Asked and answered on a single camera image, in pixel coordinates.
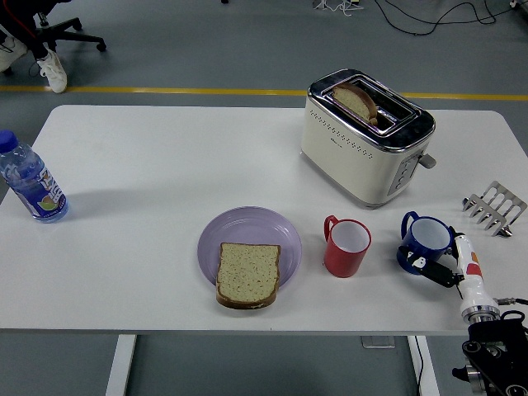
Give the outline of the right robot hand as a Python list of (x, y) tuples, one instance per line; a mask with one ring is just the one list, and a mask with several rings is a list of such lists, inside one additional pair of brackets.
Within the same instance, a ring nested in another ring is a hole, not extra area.
[(466, 323), (498, 320), (498, 303), (484, 289), (483, 275), (472, 243), (464, 233), (456, 232), (452, 227), (449, 230), (452, 236), (450, 253), (456, 260), (456, 271), (408, 247), (399, 247), (398, 254), (418, 275), (446, 288), (458, 287), (462, 299), (460, 314)]

